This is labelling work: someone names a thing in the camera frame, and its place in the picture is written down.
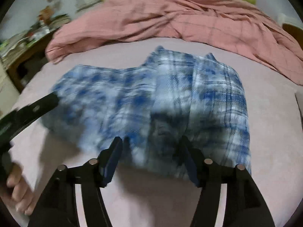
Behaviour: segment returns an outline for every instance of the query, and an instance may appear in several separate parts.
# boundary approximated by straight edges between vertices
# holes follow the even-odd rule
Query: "bed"
[[[212,52],[218,61],[238,72],[247,100],[252,177],[275,225],[284,226],[303,197],[303,132],[295,97],[303,87],[253,60],[206,44],[173,38],[115,43],[71,54],[58,65],[47,63],[26,86],[14,107],[47,95],[52,85],[75,65],[118,69],[139,66],[158,45],[199,56]],[[79,166],[97,156],[80,152],[73,144],[55,137],[39,120],[12,143],[11,156],[23,165],[24,175],[37,196],[58,165]],[[190,225],[200,189],[191,182],[118,166],[113,181],[101,192],[113,226],[183,227]],[[86,226],[80,187],[76,187],[76,193],[80,224]],[[216,227],[223,223],[225,199],[226,187],[222,187]]]

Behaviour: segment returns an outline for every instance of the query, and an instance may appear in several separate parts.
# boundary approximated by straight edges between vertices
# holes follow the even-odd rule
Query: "folded shirt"
[[[121,162],[187,178],[174,157],[186,135],[217,163],[251,171],[244,89],[237,72],[205,57],[159,46],[139,67],[78,65],[53,86],[58,107],[42,123],[83,150],[100,152],[124,139]]]

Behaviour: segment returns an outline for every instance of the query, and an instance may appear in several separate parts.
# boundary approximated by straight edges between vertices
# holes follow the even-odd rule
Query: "pink blanket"
[[[46,49],[50,61],[111,40],[174,37],[222,48],[303,85],[297,41],[254,5],[241,0],[107,0],[63,26]]]

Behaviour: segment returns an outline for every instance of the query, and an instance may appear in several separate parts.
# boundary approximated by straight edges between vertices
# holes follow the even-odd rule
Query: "crumpled blanket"
[[[303,85],[303,51],[297,41],[256,6],[241,0],[107,0],[56,32],[46,55],[57,63],[113,40],[151,37],[206,43]]]
[[[99,152],[120,136],[128,140],[123,163],[186,178],[174,159],[186,135],[217,163],[251,169],[243,86],[236,71],[212,54],[196,57],[159,46],[140,67],[78,65],[52,91],[60,102],[42,123],[83,150]]]

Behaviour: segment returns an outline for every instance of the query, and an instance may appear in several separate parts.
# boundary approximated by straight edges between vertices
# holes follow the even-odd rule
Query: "white wall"
[[[59,14],[67,13],[73,19],[76,13],[76,0],[61,0]],[[0,40],[29,29],[36,21],[39,11],[49,3],[46,0],[15,0],[0,23]]]

